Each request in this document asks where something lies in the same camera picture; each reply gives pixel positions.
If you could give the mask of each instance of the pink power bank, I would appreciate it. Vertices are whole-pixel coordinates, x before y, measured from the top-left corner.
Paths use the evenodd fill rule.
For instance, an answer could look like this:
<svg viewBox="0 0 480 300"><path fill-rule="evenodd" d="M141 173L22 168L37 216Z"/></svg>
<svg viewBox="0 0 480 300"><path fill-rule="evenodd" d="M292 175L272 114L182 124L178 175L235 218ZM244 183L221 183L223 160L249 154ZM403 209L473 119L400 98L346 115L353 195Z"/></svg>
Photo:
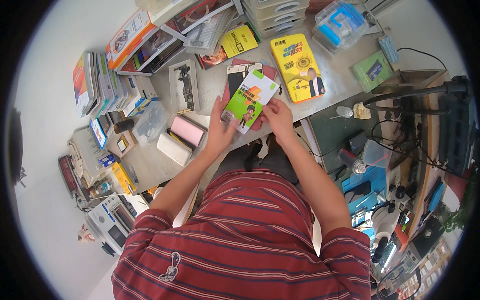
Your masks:
<svg viewBox="0 0 480 300"><path fill-rule="evenodd" d="M181 116L175 116L170 130L195 147L200 145L205 135L205 130Z"/></svg>

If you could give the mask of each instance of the man's right hand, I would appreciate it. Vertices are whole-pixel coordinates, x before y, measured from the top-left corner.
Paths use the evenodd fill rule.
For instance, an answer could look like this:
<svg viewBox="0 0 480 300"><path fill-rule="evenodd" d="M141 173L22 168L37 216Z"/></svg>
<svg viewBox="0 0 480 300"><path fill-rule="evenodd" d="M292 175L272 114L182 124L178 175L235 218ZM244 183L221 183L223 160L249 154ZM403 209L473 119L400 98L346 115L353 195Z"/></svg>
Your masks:
<svg viewBox="0 0 480 300"><path fill-rule="evenodd" d="M292 111L282 101L272 98L267 105L263 107L265 116L261 116L262 121L269 122L275 134L278 144L285 149L285 145L298 142L293 131Z"/></svg>

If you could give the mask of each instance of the yellow product box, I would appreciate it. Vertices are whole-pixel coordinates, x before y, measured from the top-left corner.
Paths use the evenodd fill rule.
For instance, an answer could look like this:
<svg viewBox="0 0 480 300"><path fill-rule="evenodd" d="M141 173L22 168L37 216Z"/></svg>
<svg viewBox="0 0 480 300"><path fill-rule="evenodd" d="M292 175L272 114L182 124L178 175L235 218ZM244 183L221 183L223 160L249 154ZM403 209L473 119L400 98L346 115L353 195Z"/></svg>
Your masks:
<svg viewBox="0 0 480 300"><path fill-rule="evenodd" d="M115 162L112 166L112 172L115 174L115 177L117 177L119 184L125 194L130 195L132 194L132 191L136 191L137 187L133 183L133 181L130 179L130 176L128 176L128 173L125 171L123 165L121 163Z"/></svg>
<svg viewBox="0 0 480 300"><path fill-rule="evenodd" d="M273 39L270 48L293 103L322 97L325 86L303 34Z"/></svg>

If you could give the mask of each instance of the shirt embroidery patch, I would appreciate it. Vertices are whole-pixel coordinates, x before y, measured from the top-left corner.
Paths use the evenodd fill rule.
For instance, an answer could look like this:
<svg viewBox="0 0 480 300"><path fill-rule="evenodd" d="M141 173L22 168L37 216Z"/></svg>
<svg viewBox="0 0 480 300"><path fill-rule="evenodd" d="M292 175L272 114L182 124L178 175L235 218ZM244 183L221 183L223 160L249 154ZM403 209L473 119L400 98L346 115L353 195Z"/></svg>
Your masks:
<svg viewBox="0 0 480 300"><path fill-rule="evenodd" d="M172 253L172 265L167 268L167 272L165 274L162 274L158 277L158 279L168 282L168 281L173 281L175 280L175 277L179 273L178 270L178 265L180 264L180 253L178 252L173 252Z"/></svg>

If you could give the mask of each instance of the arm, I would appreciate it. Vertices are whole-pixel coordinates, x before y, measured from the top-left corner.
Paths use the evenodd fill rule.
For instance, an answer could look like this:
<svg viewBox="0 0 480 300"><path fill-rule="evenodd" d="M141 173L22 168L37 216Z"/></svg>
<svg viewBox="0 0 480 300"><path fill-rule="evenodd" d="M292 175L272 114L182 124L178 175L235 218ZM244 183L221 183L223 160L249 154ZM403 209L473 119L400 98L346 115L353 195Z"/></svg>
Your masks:
<svg viewBox="0 0 480 300"><path fill-rule="evenodd" d="M217 97L210 117L205 149L162 189L150 205L150 208L165 212L172 222L187 202L202 175L226 150L232 140L238 120L234 119L225 130L220 118L227 104L227 101L222 103L221 98Z"/></svg>
<svg viewBox="0 0 480 300"><path fill-rule="evenodd" d="M298 141L293 131L291 110L280 100L263 106L278 144L287 154L297 173L305 195L320 222L322 238L336 228L351 228L347 202L327 173Z"/></svg>

